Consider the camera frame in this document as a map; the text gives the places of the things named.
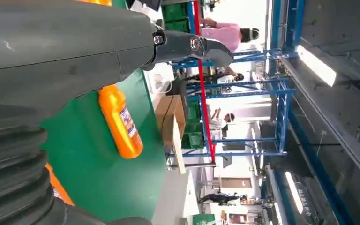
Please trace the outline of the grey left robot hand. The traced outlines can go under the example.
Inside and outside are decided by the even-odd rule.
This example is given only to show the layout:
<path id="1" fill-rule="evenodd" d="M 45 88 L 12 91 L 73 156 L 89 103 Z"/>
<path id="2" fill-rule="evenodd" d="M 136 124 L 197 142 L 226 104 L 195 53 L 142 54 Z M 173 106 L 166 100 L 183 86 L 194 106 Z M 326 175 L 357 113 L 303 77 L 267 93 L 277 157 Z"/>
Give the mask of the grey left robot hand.
<path id="1" fill-rule="evenodd" d="M 101 225 L 55 197 L 40 122 L 138 68 L 233 61 L 216 40 L 162 30 L 139 12 L 75 0 L 0 0 L 0 225 Z"/>

